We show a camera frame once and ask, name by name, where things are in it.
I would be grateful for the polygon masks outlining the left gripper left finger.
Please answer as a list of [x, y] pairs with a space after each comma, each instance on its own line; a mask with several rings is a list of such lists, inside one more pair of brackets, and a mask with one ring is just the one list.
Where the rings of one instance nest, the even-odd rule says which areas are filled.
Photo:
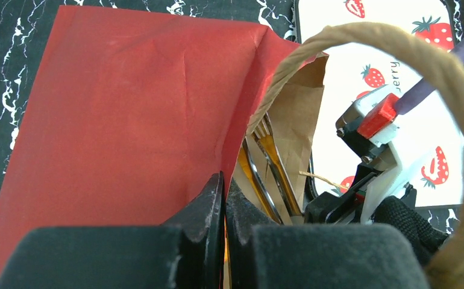
[[224, 176], [157, 226], [44, 227], [19, 243], [0, 288], [220, 288]]

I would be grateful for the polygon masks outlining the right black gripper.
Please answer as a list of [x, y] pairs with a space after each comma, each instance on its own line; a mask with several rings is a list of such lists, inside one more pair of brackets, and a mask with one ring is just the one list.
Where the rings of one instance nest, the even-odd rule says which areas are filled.
[[[356, 174], [344, 185], [344, 189], [335, 187], [321, 194], [317, 193], [313, 178], [306, 177], [304, 223], [359, 223], [366, 187], [380, 173], [372, 166], [359, 164]], [[407, 185], [403, 197], [385, 198], [375, 209], [368, 223], [384, 223], [395, 227], [410, 242], [420, 264], [426, 265], [450, 235], [432, 227], [415, 211], [415, 197], [416, 189], [411, 184]]]

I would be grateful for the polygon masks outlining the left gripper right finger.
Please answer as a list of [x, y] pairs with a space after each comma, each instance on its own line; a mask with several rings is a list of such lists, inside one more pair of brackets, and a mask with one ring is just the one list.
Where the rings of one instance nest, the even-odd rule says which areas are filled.
[[273, 222], [235, 183], [226, 200], [232, 288], [428, 288], [393, 226]]

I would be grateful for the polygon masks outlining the metal tongs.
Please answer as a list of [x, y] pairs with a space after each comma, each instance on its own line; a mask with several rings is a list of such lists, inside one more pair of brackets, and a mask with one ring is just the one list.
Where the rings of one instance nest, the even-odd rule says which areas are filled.
[[[286, 172], [286, 168], [280, 157], [280, 153], [275, 143], [271, 119], [268, 114], [263, 116], [259, 124], [253, 130], [251, 138], [255, 141], [267, 161], [267, 165], [271, 170], [272, 176], [292, 223], [296, 225], [302, 224], [304, 214], [298, 205], [295, 190], [293, 189], [289, 175]], [[256, 194], [257, 199], [260, 201], [260, 205], [264, 209], [265, 213], [273, 221], [282, 225], [283, 219], [276, 209], [274, 201], [269, 195], [249, 151], [247, 137], [245, 137], [242, 141], [238, 161], [243, 172], [248, 178], [248, 181], [252, 185], [252, 189]]]

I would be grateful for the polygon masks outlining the red brown paper bag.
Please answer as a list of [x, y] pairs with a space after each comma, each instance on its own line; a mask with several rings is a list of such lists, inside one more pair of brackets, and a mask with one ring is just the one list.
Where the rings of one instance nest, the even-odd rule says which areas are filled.
[[[297, 44], [232, 20], [61, 6], [0, 192], [0, 276], [44, 227], [157, 226], [216, 173], [226, 200], [243, 139], [265, 114], [297, 180], [309, 162], [327, 49], [348, 42], [403, 59], [440, 93], [464, 136], [457, 57], [385, 23], [327, 26]], [[464, 202], [453, 238], [423, 269], [464, 288]]]

